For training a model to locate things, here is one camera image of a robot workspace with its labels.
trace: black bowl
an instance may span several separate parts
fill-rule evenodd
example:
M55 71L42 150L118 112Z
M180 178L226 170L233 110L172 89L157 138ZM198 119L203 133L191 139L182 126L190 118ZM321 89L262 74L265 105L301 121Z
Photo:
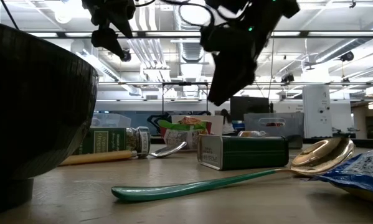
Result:
M0 201L78 148L97 85L96 70L80 57L0 24Z

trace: wooden handle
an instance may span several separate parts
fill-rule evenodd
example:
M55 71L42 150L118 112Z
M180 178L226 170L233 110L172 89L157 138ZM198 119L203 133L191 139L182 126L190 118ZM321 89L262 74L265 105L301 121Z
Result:
M86 155L74 155L69 156L64 160L60 166L76 165L76 164L88 164L94 162L108 162L116 161L119 159L129 159L132 157L132 152L129 150L116 151L116 152L101 152Z

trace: spoon handle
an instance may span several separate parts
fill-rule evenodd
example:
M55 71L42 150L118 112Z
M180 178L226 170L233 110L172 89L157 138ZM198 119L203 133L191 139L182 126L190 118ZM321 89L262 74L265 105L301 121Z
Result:
M150 200L161 200L165 198L179 197L183 195L193 194L205 190L212 190L217 187L222 187L228 184L262 177L277 172L289 172L289 169L275 169L256 172L252 174L238 175L235 177L226 177L222 179L206 180L188 184L179 184L162 187L112 187L111 192L120 200L127 202L142 202Z

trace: jar lid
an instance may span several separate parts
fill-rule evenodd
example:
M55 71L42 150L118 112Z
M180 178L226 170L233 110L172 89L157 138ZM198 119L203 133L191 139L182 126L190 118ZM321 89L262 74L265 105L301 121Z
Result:
M138 127L137 130L140 138L138 157L145 158L150 152L150 131L148 127Z

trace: green tin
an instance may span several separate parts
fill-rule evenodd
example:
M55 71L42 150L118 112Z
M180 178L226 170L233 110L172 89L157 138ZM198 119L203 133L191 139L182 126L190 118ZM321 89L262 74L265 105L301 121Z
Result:
M288 163L288 142L283 137L200 135L197 160L216 170L282 167Z

